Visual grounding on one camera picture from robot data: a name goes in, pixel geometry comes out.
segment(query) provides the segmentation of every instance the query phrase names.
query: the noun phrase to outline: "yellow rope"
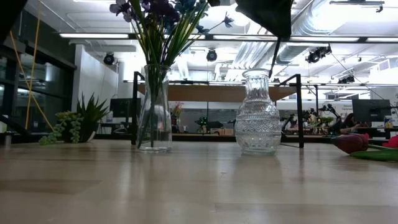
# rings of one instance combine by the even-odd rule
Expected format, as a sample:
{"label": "yellow rope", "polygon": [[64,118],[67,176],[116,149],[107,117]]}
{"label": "yellow rope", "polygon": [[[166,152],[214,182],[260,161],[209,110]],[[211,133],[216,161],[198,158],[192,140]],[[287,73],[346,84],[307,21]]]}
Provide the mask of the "yellow rope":
{"label": "yellow rope", "polygon": [[[29,92],[30,92],[30,91],[32,91],[32,87],[29,86],[29,83],[27,82],[26,75],[25,75],[25,72],[24,72],[24,67],[22,66],[21,60],[19,59],[19,54],[18,54],[18,51],[17,51],[17,47],[16,47],[16,45],[15,45],[15,40],[14,40],[14,36],[13,36],[13,34],[12,34],[12,31],[10,31],[10,36],[11,36],[11,40],[12,40],[12,46],[14,47],[15,55],[17,56],[17,61],[18,61],[18,64],[19,64],[19,68],[21,69],[21,72],[22,72],[22,74],[23,74],[23,76],[24,76],[24,79],[25,79],[25,83],[26,83],[26,85],[27,85],[27,87],[28,87],[28,89],[29,89]],[[44,117],[44,120],[45,120],[45,122],[47,123],[47,125],[51,128],[52,131],[54,131],[52,125],[50,124],[50,122],[48,121],[48,119],[47,119],[47,117],[45,116],[44,112],[43,112],[42,109],[40,108],[40,105],[39,105],[39,103],[37,102],[37,100],[36,100],[36,98],[35,98],[34,95],[32,95],[32,99],[33,99],[33,101],[35,101],[35,104],[36,104],[37,108],[38,108],[39,111],[42,113],[42,115],[43,115],[43,117]]]}
{"label": "yellow rope", "polygon": [[40,3],[39,6],[37,7],[37,27],[36,27],[36,38],[35,38],[35,48],[33,50],[33,64],[32,64],[32,72],[30,73],[30,84],[28,86],[29,89],[29,99],[27,101],[27,111],[26,111],[26,122],[25,122],[25,129],[27,130],[28,125],[29,125],[29,113],[30,113],[30,99],[32,98],[32,85],[33,85],[33,75],[35,71],[35,65],[36,65],[36,52],[37,52],[37,40],[39,39],[39,28],[40,28],[40,18],[41,18],[41,13],[40,13]]}

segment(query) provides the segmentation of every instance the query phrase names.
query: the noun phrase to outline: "clear glass vase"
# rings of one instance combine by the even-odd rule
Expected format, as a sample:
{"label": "clear glass vase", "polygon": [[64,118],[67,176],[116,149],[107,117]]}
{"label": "clear glass vase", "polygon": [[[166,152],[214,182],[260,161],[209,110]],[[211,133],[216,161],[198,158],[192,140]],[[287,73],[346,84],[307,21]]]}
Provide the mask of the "clear glass vase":
{"label": "clear glass vase", "polygon": [[146,153],[169,152],[172,123],[168,91],[171,69],[164,65],[145,66],[145,98],[137,129],[138,150]]}
{"label": "clear glass vase", "polygon": [[243,154],[272,156],[280,144],[280,116],[269,98],[268,74],[265,69],[243,73],[246,97],[238,109],[235,124],[236,141]]}

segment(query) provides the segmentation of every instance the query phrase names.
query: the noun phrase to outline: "wooden shelf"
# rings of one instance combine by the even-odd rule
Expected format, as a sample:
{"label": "wooden shelf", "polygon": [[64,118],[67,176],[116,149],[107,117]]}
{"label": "wooden shelf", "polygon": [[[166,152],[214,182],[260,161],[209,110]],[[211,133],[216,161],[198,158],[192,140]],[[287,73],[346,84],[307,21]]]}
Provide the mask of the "wooden shelf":
{"label": "wooden shelf", "polygon": [[[138,91],[145,95],[145,86],[139,85]],[[277,101],[296,93],[295,87],[270,87],[272,101]],[[246,96],[244,86],[208,86],[208,85],[169,85],[169,101],[204,101],[240,103]]]}

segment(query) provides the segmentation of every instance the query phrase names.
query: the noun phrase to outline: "string of pearls plant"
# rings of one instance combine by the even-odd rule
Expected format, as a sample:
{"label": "string of pearls plant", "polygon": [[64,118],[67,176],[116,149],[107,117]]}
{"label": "string of pearls plant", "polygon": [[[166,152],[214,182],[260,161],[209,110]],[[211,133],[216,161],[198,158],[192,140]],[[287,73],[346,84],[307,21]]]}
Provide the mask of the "string of pearls plant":
{"label": "string of pearls plant", "polygon": [[54,126],[54,131],[52,133],[40,139],[39,144],[41,146],[55,144],[57,139],[62,137],[62,133],[64,132],[65,128],[68,127],[68,124],[71,126],[69,132],[72,134],[72,143],[79,143],[81,122],[84,120],[84,118],[81,117],[81,114],[63,112],[57,113],[56,116],[58,117],[59,123]]}

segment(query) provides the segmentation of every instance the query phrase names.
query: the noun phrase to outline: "computer monitor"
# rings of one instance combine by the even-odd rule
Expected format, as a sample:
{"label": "computer monitor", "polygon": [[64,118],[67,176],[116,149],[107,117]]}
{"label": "computer monitor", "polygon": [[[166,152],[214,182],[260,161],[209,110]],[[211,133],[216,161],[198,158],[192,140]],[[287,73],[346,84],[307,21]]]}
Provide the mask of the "computer monitor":
{"label": "computer monitor", "polygon": [[[131,118],[134,115],[132,111],[132,98],[111,99],[110,110],[114,118]],[[137,99],[136,115],[139,116],[141,110],[141,99]]]}
{"label": "computer monitor", "polygon": [[355,120],[359,122],[383,121],[391,115],[389,100],[353,100]]}

